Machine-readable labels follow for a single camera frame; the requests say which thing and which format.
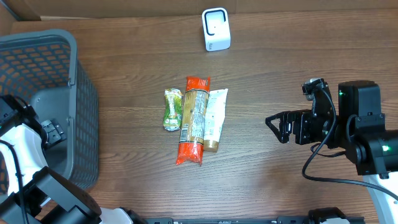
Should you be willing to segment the white tube gold cap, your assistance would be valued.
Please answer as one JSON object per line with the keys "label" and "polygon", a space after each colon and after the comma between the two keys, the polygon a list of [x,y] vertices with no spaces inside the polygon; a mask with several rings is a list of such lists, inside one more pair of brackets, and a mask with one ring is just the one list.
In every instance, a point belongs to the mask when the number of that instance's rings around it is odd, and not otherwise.
{"label": "white tube gold cap", "polygon": [[228,89],[210,91],[205,114],[203,147],[205,151],[217,152],[226,113]]}

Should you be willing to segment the orange pasta package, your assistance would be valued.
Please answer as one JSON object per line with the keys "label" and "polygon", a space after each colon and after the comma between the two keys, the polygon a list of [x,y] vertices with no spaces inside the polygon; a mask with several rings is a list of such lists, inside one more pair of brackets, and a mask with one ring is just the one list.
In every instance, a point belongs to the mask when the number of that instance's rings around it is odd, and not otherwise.
{"label": "orange pasta package", "polygon": [[187,77],[176,165],[186,161],[202,163],[209,93],[210,77]]}

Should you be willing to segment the green snack pouch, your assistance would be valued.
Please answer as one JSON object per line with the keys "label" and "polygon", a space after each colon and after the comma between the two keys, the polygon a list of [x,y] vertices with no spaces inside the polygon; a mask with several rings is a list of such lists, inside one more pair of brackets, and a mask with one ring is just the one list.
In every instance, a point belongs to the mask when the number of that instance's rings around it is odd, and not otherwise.
{"label": "green snack pouch", "polygon": [[163,126],[168,131],[178,131],[182,123],[182,92],[176,88],[166,89]]}

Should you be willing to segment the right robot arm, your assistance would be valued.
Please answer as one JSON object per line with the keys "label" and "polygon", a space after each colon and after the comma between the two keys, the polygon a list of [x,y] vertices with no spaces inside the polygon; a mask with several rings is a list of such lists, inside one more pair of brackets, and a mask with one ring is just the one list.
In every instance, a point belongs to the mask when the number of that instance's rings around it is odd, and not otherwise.
{"label": "right robot arm", "polygon": [[[386,129],[379,85],[370,80],[340,83],[337,105],[322,78],[305,82],[302,91],[312,102],[311,109],[283,111],[267,117],[265,124],[282,144],[291,134],[296,144],[311,144],[312,154],[302,168],[303,177],[366,187],[379,222],[397,223],[397,131]],[[331,157],[345,156],[363,180],[308,175],[309,164],[321,154],[323,146],[341,148]]]}

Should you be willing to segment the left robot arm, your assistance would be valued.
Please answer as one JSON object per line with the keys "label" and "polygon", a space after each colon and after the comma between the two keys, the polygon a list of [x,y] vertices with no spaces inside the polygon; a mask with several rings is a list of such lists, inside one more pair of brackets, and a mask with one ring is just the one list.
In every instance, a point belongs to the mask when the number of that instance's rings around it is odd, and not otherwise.
{"label": "left robot arm", "polygon": [[48,165],[44,151],[65,140],[51,120],[40,123],[22,98],[1,97],[1,154],[8,197],[1,203],[6,223],[135,223],[130,211],[101,208],[87,192]]}

